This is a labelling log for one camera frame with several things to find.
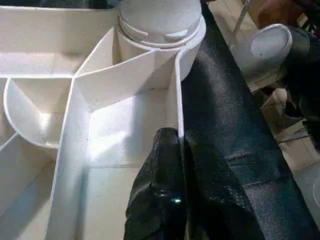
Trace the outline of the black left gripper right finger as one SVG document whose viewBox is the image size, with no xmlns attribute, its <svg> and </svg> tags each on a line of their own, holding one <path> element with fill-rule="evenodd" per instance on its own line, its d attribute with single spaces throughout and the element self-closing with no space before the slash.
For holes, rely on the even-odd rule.
<svg viewBox="0 0 320 240">
<path fill-rule="evenodd" d="M 260 240 L 262 230 L 239 179 L 220 152 L 203 140 L 184 141 L 192 236 Z"/>
</svg>

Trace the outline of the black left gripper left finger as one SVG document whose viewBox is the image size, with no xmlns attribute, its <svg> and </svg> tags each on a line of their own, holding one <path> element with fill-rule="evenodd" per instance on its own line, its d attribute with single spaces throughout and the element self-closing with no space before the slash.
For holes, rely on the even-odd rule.
<svg viewBox="0 0 320 240">
<path fill-rule="evenodd" d="M 176 129 L 159 129 L 134 179 L 125 212 L 125 240 L 182 240 L 187 200 Z"/>
</svg>

